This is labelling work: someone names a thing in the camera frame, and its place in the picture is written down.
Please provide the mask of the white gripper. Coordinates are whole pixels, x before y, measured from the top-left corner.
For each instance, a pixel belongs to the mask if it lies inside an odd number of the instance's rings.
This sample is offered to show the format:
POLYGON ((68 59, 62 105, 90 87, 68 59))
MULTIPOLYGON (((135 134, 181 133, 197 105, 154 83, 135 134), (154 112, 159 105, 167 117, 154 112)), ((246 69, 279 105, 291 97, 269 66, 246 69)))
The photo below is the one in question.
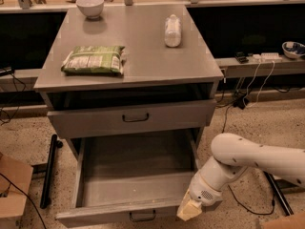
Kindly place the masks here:
POLYGON ((212 177, 197 172, 190 183, 189 191, 183 197, 176 215, 187 221, 202 213, 201 206, 213 206, 222 200, 222 185, 212 177))

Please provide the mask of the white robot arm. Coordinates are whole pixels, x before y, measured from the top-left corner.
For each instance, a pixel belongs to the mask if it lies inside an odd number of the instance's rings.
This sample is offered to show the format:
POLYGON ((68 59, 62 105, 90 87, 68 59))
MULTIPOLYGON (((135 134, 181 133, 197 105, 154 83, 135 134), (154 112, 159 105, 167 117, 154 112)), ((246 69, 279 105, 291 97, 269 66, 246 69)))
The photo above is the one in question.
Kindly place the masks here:
POLYGON ((240 135, 223 133, 211 143, 212 155, 195 173, 177 216, 184 221, 220 201, 225 185, 239 179, 248 167, 305 187, 305 151, 254 143, 240 135))

